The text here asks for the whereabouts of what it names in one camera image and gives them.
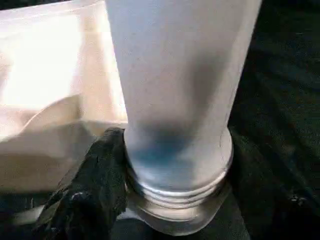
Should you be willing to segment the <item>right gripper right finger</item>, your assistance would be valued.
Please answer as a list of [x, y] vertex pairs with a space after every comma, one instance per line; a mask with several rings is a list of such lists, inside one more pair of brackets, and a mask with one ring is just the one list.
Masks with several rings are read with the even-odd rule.
[[230, 129], [229, 180], [252, 240], [318, 240], [320, 200], [272, 153]]

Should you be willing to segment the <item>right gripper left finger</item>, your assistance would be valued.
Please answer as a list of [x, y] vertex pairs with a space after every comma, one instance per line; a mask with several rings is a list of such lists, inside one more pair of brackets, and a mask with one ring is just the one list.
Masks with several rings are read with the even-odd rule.
[[36, 221], [34, 240], [108, 240], [126, 210], [124, 130], [110, 127], [60, 181]]

